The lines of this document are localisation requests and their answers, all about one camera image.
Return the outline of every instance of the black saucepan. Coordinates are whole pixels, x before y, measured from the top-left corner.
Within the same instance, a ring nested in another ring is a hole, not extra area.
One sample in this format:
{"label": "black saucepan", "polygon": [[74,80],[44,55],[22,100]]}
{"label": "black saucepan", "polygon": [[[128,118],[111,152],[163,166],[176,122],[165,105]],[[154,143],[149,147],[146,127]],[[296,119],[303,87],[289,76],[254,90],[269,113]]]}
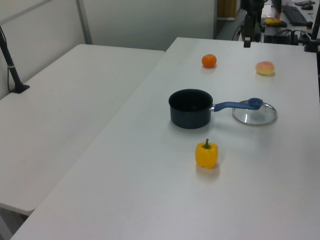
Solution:
{"label": "black saucepan", "polygon": [[250,98],[248,104],[240,102],[222,102],[213,104],[212,96],[198,89],[183,89],[169,98],[172,122],[184,129],[197,129],[210,122],[211,111],[225,108],[258,110],[263,104],[260,98]]}

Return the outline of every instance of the orange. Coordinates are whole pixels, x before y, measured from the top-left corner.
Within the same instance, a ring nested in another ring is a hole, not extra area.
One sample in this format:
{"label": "orange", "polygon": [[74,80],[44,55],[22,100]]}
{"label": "orange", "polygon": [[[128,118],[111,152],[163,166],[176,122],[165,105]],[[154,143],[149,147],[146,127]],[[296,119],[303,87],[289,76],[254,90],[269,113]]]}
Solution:
{"label": "orange", "polygon": [[205,68],[213,68],[217,63],[217,58],[213,54],[207,54],[202,57],[201,62]]}

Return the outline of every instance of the electronic equipment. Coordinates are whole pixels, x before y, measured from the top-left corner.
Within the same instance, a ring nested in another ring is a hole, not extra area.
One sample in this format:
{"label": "electronic equipment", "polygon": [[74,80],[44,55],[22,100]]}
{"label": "electronic equipment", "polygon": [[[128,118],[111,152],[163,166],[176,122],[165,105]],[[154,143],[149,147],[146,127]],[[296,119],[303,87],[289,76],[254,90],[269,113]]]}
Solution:
{"label": "electronic equipment", "polygon": [[312,5],[312,4],[315,4],[315,2],[314,1],[301,1],[301,2],[294,3],[294,5],[297,5],[299,7],[306,6],[306,5]]}
{"label": "electronic equipment", "polygon": [[295,6],[283,6],[283,13],[294,26],[307,26],[308,21]]}
{"label": "electronic equipment", "polygon": [[263,42],[267,44],[298,45],[298,36],[286,27],[266,27]]}

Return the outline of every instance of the desk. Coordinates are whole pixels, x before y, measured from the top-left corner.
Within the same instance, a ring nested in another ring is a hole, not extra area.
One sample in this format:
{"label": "desk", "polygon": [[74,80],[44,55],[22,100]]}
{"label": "desk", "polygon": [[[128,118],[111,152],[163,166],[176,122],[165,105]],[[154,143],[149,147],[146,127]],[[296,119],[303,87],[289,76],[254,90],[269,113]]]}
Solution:
{"label": "desk", "polygon": [[[318,7],[319,7],[319,0],[314,0],[314,2],[315,2],[315,4],[312,5],[313,6],[312,10],[302,10],[300,6],[297,6],[294,3],[292,3],[292,6],[298,8],[298,10],[302,13],[302,15],[305,17],[305,19],[308,22],[313,22],[312,27],[315,25],[317,11],[318,11]],[[266,18],[266,17],[271,18],[274,15],[275,15],[275,8],[271,7],[270,4],[264,5],[264,8],[262,9],[262,18]],[[285,21],[287,23],[287,28],[290,29],[290,30],[303,30],[303,31],[306,30],[305,26],[293,26],[292,24],[290,24],[290,22],[289,22],[289,20],[286,17],[284,12],[281,13],[280,20]]]}
{"label": "desk", "polygon": [[[207,53],[216,68],[202,67]],[[256,73],[265,60],[274,76]],[[179,128],[168,98],[186,88],[207,91],[214,103],[262,98],[278,120],[245,126],[225,109],[205,127]],[[12,240],[314,240],[319,124],[315,53],[177,38]],[[214,169],[195,162],[206,138],[219,147]]]}
{"label": "desk", "polygon": [[164,52],[78,45],[0,101],[0,207],[29,215]]}

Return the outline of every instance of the white wall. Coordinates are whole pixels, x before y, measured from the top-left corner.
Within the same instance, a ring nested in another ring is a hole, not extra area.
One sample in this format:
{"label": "white wall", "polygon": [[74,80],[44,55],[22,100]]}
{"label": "white wall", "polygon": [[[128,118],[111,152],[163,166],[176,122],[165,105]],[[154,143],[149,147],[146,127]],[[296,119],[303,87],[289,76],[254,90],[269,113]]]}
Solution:
{"label": "white wall", "polygon": [[177,37],[212,39],[218,0],[82,0],[92,43],[166,51]]}
{"label": "white wall", "polygon": [[[1,27],[23,83],[74,46],[85,43],[76,0],[49,1]],[[0,99],[7,94],[7,63],[0,51]]]}

